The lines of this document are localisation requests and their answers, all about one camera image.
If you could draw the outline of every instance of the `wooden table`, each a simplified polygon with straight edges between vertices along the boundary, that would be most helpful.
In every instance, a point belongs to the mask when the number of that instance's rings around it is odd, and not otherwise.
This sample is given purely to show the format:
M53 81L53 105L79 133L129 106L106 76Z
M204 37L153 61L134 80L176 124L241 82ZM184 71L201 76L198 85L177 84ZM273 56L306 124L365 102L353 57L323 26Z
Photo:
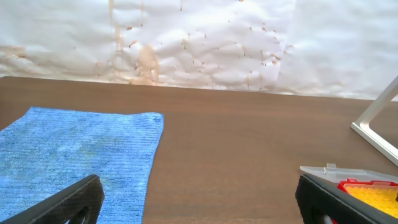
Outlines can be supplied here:
M31 106L104 113L156 111L165 129L144 223L302 223L299 166L398 168L350 124L371 101L105 83L0 79L0 128ZM398 104L373 128L398 145Z

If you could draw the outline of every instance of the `blue cloth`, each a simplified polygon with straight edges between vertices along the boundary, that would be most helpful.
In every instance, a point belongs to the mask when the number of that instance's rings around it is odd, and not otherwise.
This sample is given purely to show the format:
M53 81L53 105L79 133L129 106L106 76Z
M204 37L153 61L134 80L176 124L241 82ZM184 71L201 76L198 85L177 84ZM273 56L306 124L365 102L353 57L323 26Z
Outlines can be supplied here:
M0 132L0 221L97 174L98 223L141 223L163 126L158 113L31 108Z

